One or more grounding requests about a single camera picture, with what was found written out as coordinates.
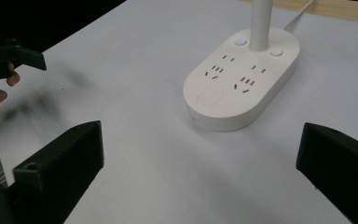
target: white tabletop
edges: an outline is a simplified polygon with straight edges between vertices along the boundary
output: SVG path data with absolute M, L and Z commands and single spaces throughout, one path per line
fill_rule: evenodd
M 274 8 L 271 26 L 294 11 Z M 358 140 L 358 23 L 304 14 L 297 69 L 260 117 L 208 130 L 183 97 L 187 75 L 250 27 L 237 0 L 127 0 L 21 66 L 0 109 L 12 169 L 77 124 L 100 120 L 104 168 L 66 224 L 350 223 L 296 169 L 305 122 Z

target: power strip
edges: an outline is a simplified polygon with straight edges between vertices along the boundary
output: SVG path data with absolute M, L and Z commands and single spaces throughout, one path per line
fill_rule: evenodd
M 184 97 L 194 119 L 229 132 L 261 114 L 294 73 L 300 52 L 296 37 L 283 29 L 270 27 L 266 42 L 254 50 L 251 29 L 240 31 L 188 75 Z

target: table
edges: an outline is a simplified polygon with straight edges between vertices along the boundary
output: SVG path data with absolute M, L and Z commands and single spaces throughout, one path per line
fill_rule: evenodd
M 271 26 L 296 13 L 274 8 Z M 100 120 L 104 168 L 66 224 L 350 223 L 296 169 L 305 122 L 358 140 L 358 22 L 304 14 L 295 73 L 251 125 L 208 130 L 183 98 L 187 75 L 250 27 L 237 0 L 127 0 L 20 66 L 0 109 L 11 170 L 77 124 Z

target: white button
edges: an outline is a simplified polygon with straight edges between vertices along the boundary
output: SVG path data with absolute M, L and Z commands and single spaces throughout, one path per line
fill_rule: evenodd
M 283 50 L 282 49 L 272 49 L 270 54 L 273 57 L 279 57 L 279 56 L 283 55 Z
M 247 41 L 243 38 L 238 38 L 235 40 L 235 45 L 237 46 L 243 46 L 247 43 Z

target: power cord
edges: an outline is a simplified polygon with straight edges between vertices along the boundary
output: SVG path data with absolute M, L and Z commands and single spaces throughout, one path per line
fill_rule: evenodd
M 287 22 L 284 26 L 283 26 L 283 30 L 287 30 L 287 28 L 293 23 L 293 22 L 295 22 L 297 19 L 298 19 L 298 17 L 300 17 L 303 13 L 304 13 L 304 11 L 305 10 L 307 10 L 307 8 L 312 4 L 314 2 L 314 0 L 309 0 L 309 2 L 305 5 L 305 6 L 303 6 L 298 12 L 297 12 L 297 14 L 289 21 L 289 22 Z

